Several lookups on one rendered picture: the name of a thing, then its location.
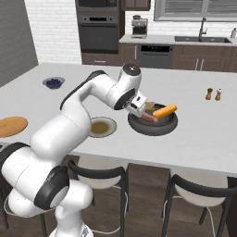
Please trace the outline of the white plate with tan centre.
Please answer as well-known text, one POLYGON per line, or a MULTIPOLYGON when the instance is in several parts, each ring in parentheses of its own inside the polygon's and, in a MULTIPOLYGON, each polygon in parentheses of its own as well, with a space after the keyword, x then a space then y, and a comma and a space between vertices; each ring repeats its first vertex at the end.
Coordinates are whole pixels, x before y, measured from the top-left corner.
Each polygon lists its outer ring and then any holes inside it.
POLYGON ((91 119, 90 136, 103 138, 113 134, 117 129, 117 123, 112 118, 96 117, 91 119))

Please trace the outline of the black microwave oven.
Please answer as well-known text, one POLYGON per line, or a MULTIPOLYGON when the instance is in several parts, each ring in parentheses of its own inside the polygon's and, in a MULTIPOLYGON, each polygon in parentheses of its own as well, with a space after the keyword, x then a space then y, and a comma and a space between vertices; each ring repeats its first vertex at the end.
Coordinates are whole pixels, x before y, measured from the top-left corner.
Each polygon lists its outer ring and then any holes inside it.
POLYGON ((119 0, 75 0, 79 11, 115 12, 119 10, 119 0))

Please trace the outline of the dark grey bowl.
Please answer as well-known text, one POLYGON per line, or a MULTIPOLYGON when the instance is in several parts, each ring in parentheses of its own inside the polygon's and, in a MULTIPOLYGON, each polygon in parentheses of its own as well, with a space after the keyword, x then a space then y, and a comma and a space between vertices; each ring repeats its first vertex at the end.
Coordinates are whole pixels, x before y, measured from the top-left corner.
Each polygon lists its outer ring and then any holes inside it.
POLYGON ((148 136, 162 136, 174 131, 178 125, 178 117, 175 112, 160 118, 157 122, 146 121, 132 114, 134 111, 128 107, 128 122, 137 132, 148 136))

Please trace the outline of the dark sink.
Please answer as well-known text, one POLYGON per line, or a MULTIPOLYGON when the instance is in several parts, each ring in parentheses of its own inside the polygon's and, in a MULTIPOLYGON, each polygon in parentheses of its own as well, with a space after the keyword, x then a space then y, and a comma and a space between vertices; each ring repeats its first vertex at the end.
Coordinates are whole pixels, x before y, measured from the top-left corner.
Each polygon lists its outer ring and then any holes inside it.
POLYGON ((223 43, 232 44, 231 40, 224 37, 196 37, 196 36, 174 36, 175 42, 192 42, 192 43, 223 43))

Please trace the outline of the bowl of blueberries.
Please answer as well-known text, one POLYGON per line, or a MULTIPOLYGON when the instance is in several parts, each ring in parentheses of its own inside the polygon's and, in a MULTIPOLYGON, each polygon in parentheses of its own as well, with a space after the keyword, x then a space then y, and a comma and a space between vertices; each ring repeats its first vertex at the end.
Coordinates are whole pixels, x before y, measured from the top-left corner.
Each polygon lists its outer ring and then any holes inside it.
POLYGON ((43 81, 43 85, 45 85, 48 89, 56 90, 56 89, 59 89, 64 82, 65 82, 64 78, 51 77, 51 78, 45 79, 43 81))

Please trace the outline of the dark tap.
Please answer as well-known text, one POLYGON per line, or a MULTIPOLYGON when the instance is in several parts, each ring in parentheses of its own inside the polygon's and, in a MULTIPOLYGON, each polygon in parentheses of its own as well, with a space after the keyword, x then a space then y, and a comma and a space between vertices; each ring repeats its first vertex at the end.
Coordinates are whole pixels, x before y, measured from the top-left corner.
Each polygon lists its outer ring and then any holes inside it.
POLYGON ((200 27, 199 34, 198 34, 198 42, 202 42, 202 36, 204 34, 206 34, 206 32, 207 32, 207 29, 204 30, 204 23, 205 22, 206 22, 206 18, 202 18, 201 27, 200 27))

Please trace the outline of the brown base cupboards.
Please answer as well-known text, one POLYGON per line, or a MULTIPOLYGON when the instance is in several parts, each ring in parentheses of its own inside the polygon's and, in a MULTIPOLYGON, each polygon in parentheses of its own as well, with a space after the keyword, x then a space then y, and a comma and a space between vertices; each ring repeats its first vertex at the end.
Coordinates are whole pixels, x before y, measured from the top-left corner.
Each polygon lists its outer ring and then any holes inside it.
MULTIPOLYGON (((170 69, 235 72, 237 46, 173 44, 170 69)), ((138 44, 120 43, 117 54, 82 53, 83 65, 122 66, 132 63, 141 67, 137 57, 138 44)))

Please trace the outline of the black and white stool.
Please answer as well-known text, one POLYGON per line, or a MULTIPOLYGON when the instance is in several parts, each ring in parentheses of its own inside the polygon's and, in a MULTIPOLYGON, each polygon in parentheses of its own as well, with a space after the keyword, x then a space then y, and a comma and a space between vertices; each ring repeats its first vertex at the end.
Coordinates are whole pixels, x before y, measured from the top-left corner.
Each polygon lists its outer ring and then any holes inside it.
MULTIPOLYGON (((0 216, 3 218, 6 230, 9 229, 6 211, 4 210, 4 201, 6 199, 6 181, 0 176, 0 216)), ((47 229, 45 224, 44 214, 40 215, 43 237, 47 237, 47 229)))
POLYGON ((78 162, 71 159, 68 166, 75 180, 88 184, 94 190, 120 189, 120 223, 110 234, 119 231, 119 237, 125 237, 125 217, 129 210, 129 164, 103 157, 80 156, 78 162))
POLYGON ((218 232, 212 229, 213 237, 222 237, 232 197, 237 194, 237 185, 230 187, 226 175, 207 174, 201 171, 193 173, 191 171, 172 169, 168 176, 168 186, 161 215, 163 219, 161 237, 167 237, 171 204, 175 198, 174 192, 178 193, 178 198, 203 208, 199 220, 200 225, 203 224, 206 213, 212 215, 210 207, 223 204, 224 207, 218 225, 218 232))

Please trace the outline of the round wooden board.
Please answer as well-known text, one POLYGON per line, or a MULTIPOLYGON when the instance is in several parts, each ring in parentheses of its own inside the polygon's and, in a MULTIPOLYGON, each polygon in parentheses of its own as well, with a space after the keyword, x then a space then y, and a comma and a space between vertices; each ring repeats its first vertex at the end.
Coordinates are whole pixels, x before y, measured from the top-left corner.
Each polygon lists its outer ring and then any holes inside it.
POLYGON ((0 138, 14 136, 28 126, 28 120, 24 117, 7 117, 0 119, 0 138))

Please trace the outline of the reddish brown sausage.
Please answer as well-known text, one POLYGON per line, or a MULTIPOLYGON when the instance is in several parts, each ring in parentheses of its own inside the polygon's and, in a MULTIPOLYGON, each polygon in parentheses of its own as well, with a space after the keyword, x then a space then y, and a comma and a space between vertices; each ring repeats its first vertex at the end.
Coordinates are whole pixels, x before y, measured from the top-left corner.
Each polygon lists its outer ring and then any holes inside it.
POLYGON ((147 114, 146 112, 143 112, 143 113, 142 113, 141 119, 142 119, 142 120, 145 120, 145 121, 147 121, 147 122, 158 122, 158 119, 157 119, 157 118, 155 118, 155 117, 153 117, 153 116, 147 114))

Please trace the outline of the silver coffee machine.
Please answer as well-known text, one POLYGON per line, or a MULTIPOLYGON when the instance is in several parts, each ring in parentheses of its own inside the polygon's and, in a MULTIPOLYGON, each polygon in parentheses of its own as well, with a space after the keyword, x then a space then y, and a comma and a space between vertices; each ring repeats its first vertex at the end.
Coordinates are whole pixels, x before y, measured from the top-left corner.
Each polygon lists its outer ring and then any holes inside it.
POLYGON ((148 19, 143 19, 140 15, 134 15, 131 21, 132 38, 142 38, 147 36, 148 19))

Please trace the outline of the black wall oven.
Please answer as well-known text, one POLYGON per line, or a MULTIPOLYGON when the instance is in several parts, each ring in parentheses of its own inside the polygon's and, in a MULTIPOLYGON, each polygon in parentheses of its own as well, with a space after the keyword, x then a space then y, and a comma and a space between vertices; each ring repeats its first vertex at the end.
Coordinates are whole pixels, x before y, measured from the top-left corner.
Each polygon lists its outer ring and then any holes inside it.
POLYGON ((83 53, 116 54, 119 51, 119 20, 112 15, 79 15, 83 53))

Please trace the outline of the brown wall cupboard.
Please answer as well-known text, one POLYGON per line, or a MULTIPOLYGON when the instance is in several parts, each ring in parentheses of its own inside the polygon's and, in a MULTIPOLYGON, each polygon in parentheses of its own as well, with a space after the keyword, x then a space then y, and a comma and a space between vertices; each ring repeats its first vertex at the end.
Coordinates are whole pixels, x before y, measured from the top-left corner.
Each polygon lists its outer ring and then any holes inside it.
POLYGON ((123 11, 149 11, 151 0, 121 0, 123 11))

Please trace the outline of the window with grey blinds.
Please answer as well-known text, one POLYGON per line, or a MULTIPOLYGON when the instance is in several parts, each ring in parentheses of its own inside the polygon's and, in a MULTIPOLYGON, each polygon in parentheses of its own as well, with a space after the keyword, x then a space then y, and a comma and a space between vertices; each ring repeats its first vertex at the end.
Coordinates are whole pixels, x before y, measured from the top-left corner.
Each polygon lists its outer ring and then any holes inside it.
POLYGON ((237 21, 237 0, 155 0, 154 21, 237 21))

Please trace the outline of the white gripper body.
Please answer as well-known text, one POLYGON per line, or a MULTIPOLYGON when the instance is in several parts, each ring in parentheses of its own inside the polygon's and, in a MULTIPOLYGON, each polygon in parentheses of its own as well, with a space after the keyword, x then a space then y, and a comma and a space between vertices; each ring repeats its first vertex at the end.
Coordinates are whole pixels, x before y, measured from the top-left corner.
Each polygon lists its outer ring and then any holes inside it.
POLYGON ((130 104, 128 106, 128 111, 136 116, 137 118, 140 118, 142 116, 142 113, 144 112, 143 106, 141 107, 135 107, 135 104, 130 104))

